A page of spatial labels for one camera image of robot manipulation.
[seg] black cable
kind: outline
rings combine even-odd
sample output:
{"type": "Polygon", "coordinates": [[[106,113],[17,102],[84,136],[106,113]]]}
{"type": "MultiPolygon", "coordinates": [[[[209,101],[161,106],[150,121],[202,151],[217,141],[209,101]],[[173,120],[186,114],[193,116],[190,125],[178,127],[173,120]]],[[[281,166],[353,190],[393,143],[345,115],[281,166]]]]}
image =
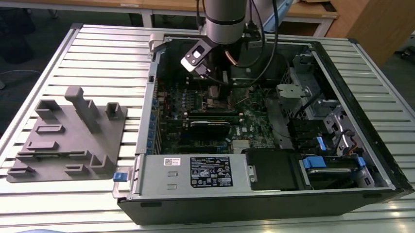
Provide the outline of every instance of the black cable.
{"type": "Polygon", "coordinates": [[[292,118],[296,118],[297,115],[300,114],[301,111],[304,111],[304,109],[313,103],[313,101],[316,101],[316,99],[318,98],[318,96],[322,94],[322,91],[318,90],[317,93],[310,97],[309,101],[300,107],[300,109],[297,110],[297,112],[293,114],[292,118]]]}
{"type": "Polygon", "coordinates": [[[341,133],[340,133],[340,136],[338,136],[338,139],[337,139],[337,142],[336,142],[336,146],[333,147],[333,149],[332,149],[332,156],[336,156],[336,153],[337,153],[337,147],[338,147],[338,144],[340,144],[340,142],[341,142],[341,137],[342,137],[342,135],[348,132],[348,131],[350,131],[349,129],[344,129],[342,131],[341,131],[341,133]]]}
{"type": "Polygon", "coordinates": [[[200,30],[200,12],[198,12],[200,0],[196,0],[196,26],[200,30]]]}
{"type": "Polygon", "coordinates": [[[284,58],[285,65],[286,65],[286,74],[288,74],[288,77],[290,78],[289,61],[282,54],[277,53],[277,55],[284,58]]]}
{"type": "Polygon", "coordinates": [[[253,0],[249,0],[249,3],[250,3],[249,5],[253,6],[253,9],[254,9],[254,12],[256,12],[256,15],[257,15],[258,28],[260,28],[260,37],[261,37],[261,39],[260,39],[261,40],[261,47],[260,47],[260,52],[258,52],[258,55],[257,55],[256,59],[246,65],[236,64],[234,67],[237,67],[237,68],[249,68],[249,67],[252,67],[257,63],[257,61],[258,61],[258,59],[261,57],[261,54],[264,53],[264,49],[265,49],[265,41],[266,41],[266,39],[265,39],[265,32],[264,32],[264,26],[262,26],[262,23],[261,23],[261,19],[260,19],[260,14],[258,14],[257,7],[256,7],[256,4],[254,4],[253,0]]]}
{"type": "Polygon", "coordinates": [[[252,1],[249,1],[249,23],[252,22],[252,1]]]}
{"type": "Polygon", "coordinates": [[[249,83],[249,84],[245,84],[245,85],[232,85],[229,83],[225,83],[214,78],[212,78],[210,76],[204,76],[205,78],[210,79],[212,81],[214,81],[216,83],[221,84],[221,85],[226,85],[226,86],[230,86],[233,88],[245,88],[245,87],[249,87],[252,86],[257,80],[261,78],[261,76],[265,74],[268,68],[269,68],[269,65],[273,61],[273,58],[276,57],[274,54],[276,54],[276,44],[277,44],[277,25],[278,25],[278,18],[277,18],[277,7],[276,7],[276,0],[272,1],[272,7],[273,7],[273,14],[274,14],[274,37],[273,37],[273,46],[272,46],[272,52],[270,52],[270,58],[269,58],[269,61],[261,71],[261,73],[258,74],[258,76],[254,78],[254,80],[249,83]]]}

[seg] table leg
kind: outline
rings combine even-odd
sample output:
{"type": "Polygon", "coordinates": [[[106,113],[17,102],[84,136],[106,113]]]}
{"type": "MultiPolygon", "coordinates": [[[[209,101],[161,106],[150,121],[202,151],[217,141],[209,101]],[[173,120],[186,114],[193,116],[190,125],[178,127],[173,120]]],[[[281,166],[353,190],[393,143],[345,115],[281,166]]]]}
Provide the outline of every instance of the table leg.
{"type": "Polygon", "coordinates": [[[52,19],[56,19],[58,16],[57,16],[57,10],[48,10],[49,12],[49,15],[50,15],[50,18],[52,19]]]}
{"type": "Polygon", "coordinates": [[[328,32],[328,29],[329,29],[329,26],[332,24],[332,21],[333,21],[333,19],[330,19],[330,18],[322,19],[322,22],[318,24],[317,29],[313,32],[312,36],[314,36],[314,37],[324,37],[326,32],[328,32]]]}
{"type": "Polygon", "coordinates": [[[150,9],[141,9],[141,17],[142,17],[144,27],[152,28],[153,27],[152,10],[150,9]]]}

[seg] aluminum extrusion table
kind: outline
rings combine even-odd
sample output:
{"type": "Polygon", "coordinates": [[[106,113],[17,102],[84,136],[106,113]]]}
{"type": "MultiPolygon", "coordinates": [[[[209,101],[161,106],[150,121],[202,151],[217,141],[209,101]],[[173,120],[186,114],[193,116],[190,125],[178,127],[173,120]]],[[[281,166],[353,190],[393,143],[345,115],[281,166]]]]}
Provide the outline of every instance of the aluminum extrusion table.
{"type": "MultiPolygon", "coordinates": [[[[0,140],[0,232],[50,229],[64,232],[411,232],[415,194],[372,204],[333,217],[278,219],[196,225],[137,226],[116,205],[112,180],[8,183],[5,175],[36,121],[41,99],[64,99],[68,86],[84,88],[96,105],[128,106],[117,166],[132,166],[138,135],[149,34],[193,30],[82,25],[69,30],[42,75],[0,140]]],[[[373,65],[358,44],[346,39],[281,36],[317,40],[408,178],[415,183],[415,112],[373,65]]],[[[128,183],[118,187],[128,190],[128,183]]]]}

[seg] metal bracket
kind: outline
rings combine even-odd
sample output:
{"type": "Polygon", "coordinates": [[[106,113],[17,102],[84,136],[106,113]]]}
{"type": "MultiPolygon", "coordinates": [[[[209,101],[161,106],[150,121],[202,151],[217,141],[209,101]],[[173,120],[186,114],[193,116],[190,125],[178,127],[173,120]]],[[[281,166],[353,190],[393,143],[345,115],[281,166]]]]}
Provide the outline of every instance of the metal bracket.
{"type": "Polygon", "coordinates": [[[157,52],[161,50],[164,44],[164,33],[152,33],[148,40],[148,48],[150,52],[157,52]]]}
{"type": "Polygon", "coordinates": [[[254,170],[254,166],[252,165],[248,165],[248,178],[249,178],[250,183],[254,183],[257,181],[256,170],[254,170]]]}

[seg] wooden desk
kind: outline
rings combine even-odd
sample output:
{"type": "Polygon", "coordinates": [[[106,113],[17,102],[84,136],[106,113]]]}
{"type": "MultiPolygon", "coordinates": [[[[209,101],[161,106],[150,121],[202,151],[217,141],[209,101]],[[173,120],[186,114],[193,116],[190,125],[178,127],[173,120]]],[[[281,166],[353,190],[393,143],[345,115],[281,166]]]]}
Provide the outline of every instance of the wooden desk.
{"type": "MultiPolygon", "coordinates": [[[[194,0],[0,0],[0,6],[134,13],[141,14],[148,28],[153,27],[153,15],[196,16],[194,0]]],[[[318,3],[298,2],[290,6],[284,22],[317,24],[313,36],[322,37],[337,17],[338,14],[325,11],[318,3]]]]}

